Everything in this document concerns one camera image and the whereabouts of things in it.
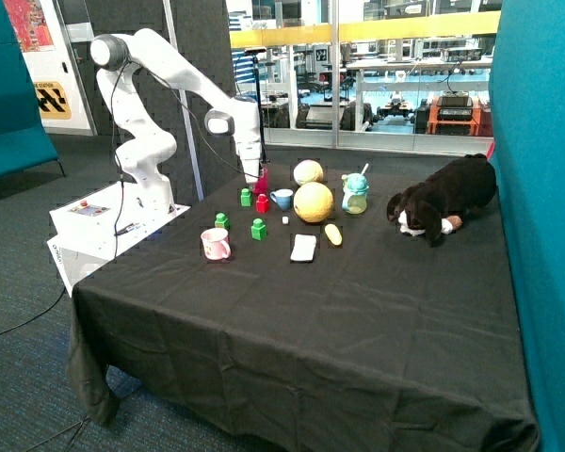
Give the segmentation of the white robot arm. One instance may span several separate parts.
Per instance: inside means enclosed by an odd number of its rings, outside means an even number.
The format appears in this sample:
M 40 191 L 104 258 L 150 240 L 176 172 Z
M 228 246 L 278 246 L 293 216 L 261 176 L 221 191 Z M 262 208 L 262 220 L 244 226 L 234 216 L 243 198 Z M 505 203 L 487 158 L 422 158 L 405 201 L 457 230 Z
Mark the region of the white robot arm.
M 90 55 L 114 122 L 132 136 L 117 149 L 116 161 L 136 181 L 143 209 L 168 213 L 174 207 L 170 180 L 158 169 L 177 149 L 172 132 L 180 110 L 166 100 L 166 91 L 190 91 L 210 105 L 206 131 L 233 138 L 246 183 L 256 185 L 263 173 L 263 147 L 260 110 L 253 98 L 229 96 L 149 28 L 133 35 L 99 35 Z

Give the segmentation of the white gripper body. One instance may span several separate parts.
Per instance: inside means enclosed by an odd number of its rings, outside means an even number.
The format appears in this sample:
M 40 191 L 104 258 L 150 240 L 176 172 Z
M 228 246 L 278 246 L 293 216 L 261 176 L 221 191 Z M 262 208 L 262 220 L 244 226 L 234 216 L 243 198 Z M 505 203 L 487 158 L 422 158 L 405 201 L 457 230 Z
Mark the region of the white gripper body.
M 248 184 L 256 184 L 261 175 L 260 141 L 246 141 L 237 143 L 237 155 L 242 164 L 245 180 Z

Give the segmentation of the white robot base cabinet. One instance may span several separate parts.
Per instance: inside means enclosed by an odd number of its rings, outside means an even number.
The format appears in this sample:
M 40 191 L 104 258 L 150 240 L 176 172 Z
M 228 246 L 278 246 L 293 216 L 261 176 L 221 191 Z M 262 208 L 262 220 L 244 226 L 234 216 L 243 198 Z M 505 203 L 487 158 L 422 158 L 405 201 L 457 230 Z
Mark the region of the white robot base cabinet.
M 67 293 L 188 209 L 175 204 L 159 213 L 141 199 L 136 184 L 117 182 L 52 210 L 56 235 L 47 246 Z

